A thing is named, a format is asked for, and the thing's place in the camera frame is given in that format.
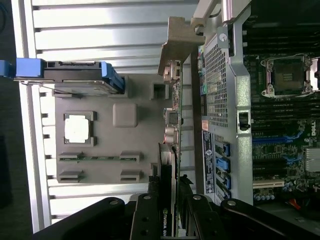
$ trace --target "metal bracket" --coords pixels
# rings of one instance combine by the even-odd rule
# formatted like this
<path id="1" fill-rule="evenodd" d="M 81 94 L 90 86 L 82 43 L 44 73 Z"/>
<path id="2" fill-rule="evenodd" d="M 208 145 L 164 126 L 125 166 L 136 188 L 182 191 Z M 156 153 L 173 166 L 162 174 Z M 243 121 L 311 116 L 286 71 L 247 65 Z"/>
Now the metal bracket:
<path id="1" fill-rule="evenodd" d="M 186 25 L 185 21 L 184 17 L 169 17 L 168 40 L 162 45 L 158 75 L 164 75 L 170 61 L 183 63 L 196 47 L 205 43 L 205 37 L 195 33 L 197 27 L 205 26 L 205 20 L 192 18 L 190 25 Z"/>
<path id="2" fill-rule="evenodd" d="M 217 28 L 217 44 L 220 49 L 229 48 L 228 27 L 219 26 Z"/>

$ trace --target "ventilation slots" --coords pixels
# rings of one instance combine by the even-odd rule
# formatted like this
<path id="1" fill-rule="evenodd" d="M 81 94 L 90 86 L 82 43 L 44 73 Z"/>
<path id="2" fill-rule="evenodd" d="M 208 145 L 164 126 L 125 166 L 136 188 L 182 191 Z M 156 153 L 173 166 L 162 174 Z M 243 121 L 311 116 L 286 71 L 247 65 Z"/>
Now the ventilation slots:
<path id="1" fill-rule="evenodd" d="M 226 54 L 215 45 L 205 55 L 209 124 L 227 128 Z"/>

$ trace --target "pcie slot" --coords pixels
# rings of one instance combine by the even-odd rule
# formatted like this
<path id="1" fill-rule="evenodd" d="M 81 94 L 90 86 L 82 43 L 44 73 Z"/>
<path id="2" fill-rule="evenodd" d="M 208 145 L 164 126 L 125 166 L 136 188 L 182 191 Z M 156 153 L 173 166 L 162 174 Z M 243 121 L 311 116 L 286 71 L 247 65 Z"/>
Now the pcie slot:
<path id="1" fill-rule="evenodd" d="M 226 172 L 220 171 L 218 168 L 215 168 L 216 179 L 228 190 L 231 189 L 231 177 Z"/>
<path id="2" fill-rule="evenodd" d="M 284 186 L 285 186 L 285 181 L 281 179 L 253 181 L 253 189 L 281 188 Z"/>
<path id="3" fill-rule="evenodd" d="M 225 157 L 230 157 L 230 154 L 231 154 L 230 143 L 214 141 L 214 144 L 222 150 Z"/>

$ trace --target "side panel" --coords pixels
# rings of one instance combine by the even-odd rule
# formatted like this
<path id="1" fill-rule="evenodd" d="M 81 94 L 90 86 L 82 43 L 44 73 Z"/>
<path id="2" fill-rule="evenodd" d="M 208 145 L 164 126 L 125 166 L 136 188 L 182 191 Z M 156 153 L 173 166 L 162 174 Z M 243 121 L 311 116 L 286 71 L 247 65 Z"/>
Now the side panel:
<path id="1" fill-rule="evenodd" d="M 232 198 L 252 204 L 252 137 L 248 128 L 251 124 L 250 75 L 243 64 L 242 51 L 242 24 L 249 15 L 250 8 L 247 8 L 232 24 L 232 33 L 229 32 L 232 44 L 229 47 L 233 46 L 233 55 L 229 54 L 229 48 L 219 45 L 219 30 L 204 47 L 207 118 L 203 119 L 208 120 L 208 130 L 214 134 L 215 146 L 217 143 L 230 145 L 230 156 L 221 155 L 215 147 L 214 162 L 225 158 L 230 164 L 229 192 Z M 215 189 L 216 192 L 226 192 L 225 198 L 229 195 L 217 184 Z M 215 195 L 215 198 L 222 200 L 223 196 Z"/>

